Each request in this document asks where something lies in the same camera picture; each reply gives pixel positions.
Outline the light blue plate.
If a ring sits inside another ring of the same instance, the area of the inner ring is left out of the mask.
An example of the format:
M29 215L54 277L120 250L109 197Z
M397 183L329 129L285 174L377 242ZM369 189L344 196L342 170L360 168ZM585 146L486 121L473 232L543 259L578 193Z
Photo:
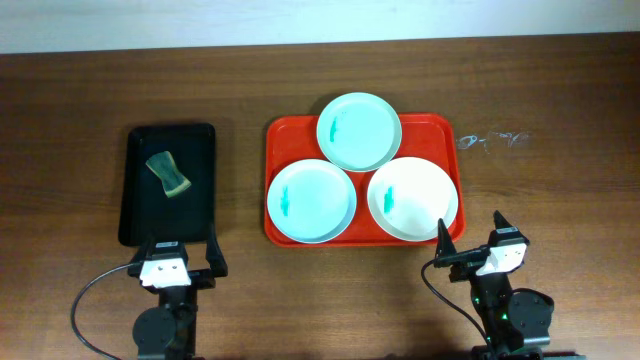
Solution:
M283 235L301 244L322 244L342 234L357 208L353 181L319 159L284 167L268 187L267 214Z

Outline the white plate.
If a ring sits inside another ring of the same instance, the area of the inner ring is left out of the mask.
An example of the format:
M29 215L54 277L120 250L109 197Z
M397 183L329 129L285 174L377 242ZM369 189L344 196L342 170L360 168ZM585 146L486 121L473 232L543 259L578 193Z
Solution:
M460 209L452 178L435 163L418 157L396 158L376 170L366 200L375 223L406 242L435 238L438 223L451 226Z

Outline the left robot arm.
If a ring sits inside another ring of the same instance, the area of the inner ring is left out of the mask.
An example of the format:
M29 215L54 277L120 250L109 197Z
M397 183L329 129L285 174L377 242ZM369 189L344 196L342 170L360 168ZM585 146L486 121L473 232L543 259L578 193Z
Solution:
M158 305L136 319L132 338L139 359L193 359L196 353L198 293L213 289L228 275L215 228L205 231L204 269L188 268L186 244L180 241L144 242L130 261L131 277L158 297Z

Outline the light green plate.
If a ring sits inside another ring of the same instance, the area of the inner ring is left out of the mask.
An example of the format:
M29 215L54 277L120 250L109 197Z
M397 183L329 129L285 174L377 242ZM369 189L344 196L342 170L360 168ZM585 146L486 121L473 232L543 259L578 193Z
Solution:
M369 172L397 154L402 125L398 113L381 97L352 92L338 96L321 111L316 139L334 165L351 172Z

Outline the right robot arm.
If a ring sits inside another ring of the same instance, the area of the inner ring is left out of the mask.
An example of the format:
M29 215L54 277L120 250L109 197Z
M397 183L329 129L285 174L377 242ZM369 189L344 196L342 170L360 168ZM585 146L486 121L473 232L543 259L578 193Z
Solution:
M530 241L500 212L493 219L495 229L488 242L462 252L455 249L444 221L439 220L436 253L425 264L448 268L452 283L467 281L480 319L473 320L437 290L432 292L470 320L485 341L472 348L472 359L541 359L541 348L550 343L554 301L541 292L511 286L508 275L523 265Z

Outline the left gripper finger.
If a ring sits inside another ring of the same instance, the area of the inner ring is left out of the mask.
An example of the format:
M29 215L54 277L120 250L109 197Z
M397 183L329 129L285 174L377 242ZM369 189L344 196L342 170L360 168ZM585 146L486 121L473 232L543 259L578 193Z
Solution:
M214 278L228 276L228 265L217 241L214 223L209 224L205 258Z
M154 253L156 239L148 235L130 260L130 264L142 265Z

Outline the green yellow sponge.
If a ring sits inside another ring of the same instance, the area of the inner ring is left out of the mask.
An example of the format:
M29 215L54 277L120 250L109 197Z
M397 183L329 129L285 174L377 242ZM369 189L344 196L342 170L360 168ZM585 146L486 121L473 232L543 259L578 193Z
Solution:
M152 155L146 160L145 165L160 180L167 198L182 194L192 185L191 181L178 169L169 151Z

